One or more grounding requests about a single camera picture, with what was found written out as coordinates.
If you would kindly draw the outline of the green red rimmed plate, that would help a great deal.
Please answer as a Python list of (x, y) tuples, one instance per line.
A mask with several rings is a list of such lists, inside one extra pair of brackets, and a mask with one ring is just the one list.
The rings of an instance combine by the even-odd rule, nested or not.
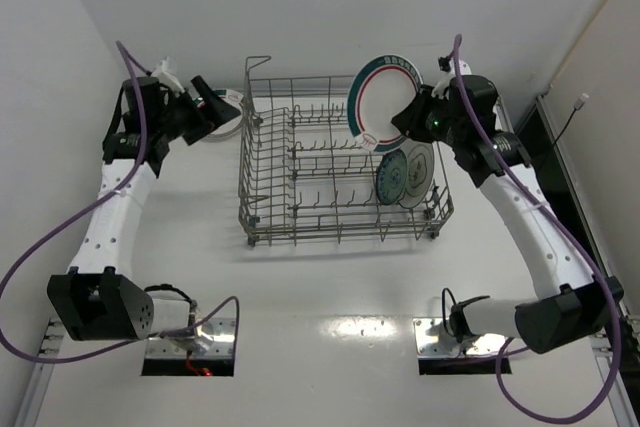
[(214, 143), (228, 140), (239, 133), (243, 122), (244, 95), (233, 89), (214, 89), (213, 93), (223, 103), (216, 107), (219, 122), (213, 121), (214, 129), (207, 134), (202, 142)]
[(369, 61), (355, 75), (347, 95), (347, 123), (356, 143), (375, 153), (402, 146), (406, 137), (391, 120), (414, 100), (423, 83), (415, 65), (397, 54)]

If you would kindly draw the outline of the white plate teal line pattern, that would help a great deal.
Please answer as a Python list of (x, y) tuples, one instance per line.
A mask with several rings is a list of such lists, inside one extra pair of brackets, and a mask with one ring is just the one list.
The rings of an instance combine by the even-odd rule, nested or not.
[(435, 172), (432, 144), (406, 141), (402, 147), (407, 160), (405, 192), (398, 204), (405, 209), (416, 208), (426, 197)]

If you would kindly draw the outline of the blue floral teal plate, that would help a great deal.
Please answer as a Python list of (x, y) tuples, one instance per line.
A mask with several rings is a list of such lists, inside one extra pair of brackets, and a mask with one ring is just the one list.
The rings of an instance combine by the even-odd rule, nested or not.
[(377, 167), (375, 192), (381, 205), (397, 203), (406, 193), (408, 180), (407, 155), (401, 149), (386, 153)]

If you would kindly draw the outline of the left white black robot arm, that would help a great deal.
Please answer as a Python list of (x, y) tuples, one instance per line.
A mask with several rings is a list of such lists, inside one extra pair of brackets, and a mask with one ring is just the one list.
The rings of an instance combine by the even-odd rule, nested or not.
[(154, 316), (151, 297), (132, 274), (136, 232), (169, 145), (192, 145), (240, 117), (196, 76), (196, 95), (170, 88), (159, 75), (123, 82), (102, 142), (100, 205), (67, 273), (53, 275), (47, 295), (75, 341), (142, 339)]

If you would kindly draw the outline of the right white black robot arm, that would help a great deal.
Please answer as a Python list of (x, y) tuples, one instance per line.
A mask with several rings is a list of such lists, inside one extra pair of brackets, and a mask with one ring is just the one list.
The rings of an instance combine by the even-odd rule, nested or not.
[(529, 270), (533, 300), (479, 296), (455, 303), (446, 321), (462, 343), (486, 333), (521, 339), (537, 354), (599, 332), (624, 291), (604, 275), (550, 210), (531, 158), (512, 132), (497, 128), (494, 84), (478, 75), (444, 88), (421, 85), (391, 123), (411, 140), (449, 146), (460, 168), (502, 218)]

